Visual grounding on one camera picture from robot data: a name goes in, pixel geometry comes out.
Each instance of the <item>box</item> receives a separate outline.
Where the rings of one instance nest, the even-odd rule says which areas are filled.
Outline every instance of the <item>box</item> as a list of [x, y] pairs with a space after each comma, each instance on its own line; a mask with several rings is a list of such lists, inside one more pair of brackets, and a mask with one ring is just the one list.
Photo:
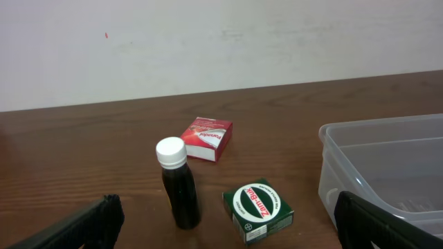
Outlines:
[[318, 194], [335, 224], [343, 190], [443, 239], [443, 115], [326, 124]]
[[196, 118], [181, 135], [188, 156], [217, 162], [233, 132], [233, 123]]
[[224, 207], [246, 245], [292, 224], [293, 210], [266, 179], [223, 193]]

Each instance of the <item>green box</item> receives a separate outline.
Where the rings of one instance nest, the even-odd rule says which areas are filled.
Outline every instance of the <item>green box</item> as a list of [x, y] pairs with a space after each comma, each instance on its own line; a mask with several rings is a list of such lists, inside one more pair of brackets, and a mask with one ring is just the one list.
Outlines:
[[264, 178], [223, 193], [223, 202], [246, 245], [280, 231], [293, 221], [291, 207]]

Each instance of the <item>white circle logo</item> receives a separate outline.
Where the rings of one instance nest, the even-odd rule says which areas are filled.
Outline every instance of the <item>white circle logo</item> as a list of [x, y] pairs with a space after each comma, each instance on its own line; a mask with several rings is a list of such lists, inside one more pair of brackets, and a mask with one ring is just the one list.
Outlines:
[[[248, 200], [245, 201], [250, 203], [242, 203], [242, 193], [248, 196]], [[236, 191], [233, 198], [233, 206], [243, 219], [259, 223], [270, 221], [277, 216], [278, 211], [280, 211], [281, 201], [277, 192], [268, 185], [251, 183]]]

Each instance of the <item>small bottle with white cap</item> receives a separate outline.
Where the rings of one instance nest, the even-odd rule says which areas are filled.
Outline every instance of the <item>small bottle with white cap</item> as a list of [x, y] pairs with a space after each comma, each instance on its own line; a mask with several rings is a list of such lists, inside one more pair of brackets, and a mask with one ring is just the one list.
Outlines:
[[200, 210], [185, 143], [181, 138], [165, 138], [157, 144], [156, 152], [175, 223], [179, 228], [192, 229], [200, 222]]

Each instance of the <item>dark liquid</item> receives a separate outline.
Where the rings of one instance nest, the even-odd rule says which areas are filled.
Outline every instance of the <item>dark liquid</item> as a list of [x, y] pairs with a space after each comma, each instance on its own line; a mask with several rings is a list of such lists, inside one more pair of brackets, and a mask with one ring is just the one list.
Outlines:
[[191, 229], [200, 222], [200, 210], [194, 177], [188, 164], [178, 169], [163, 169], [163, 184], [179, 228]]

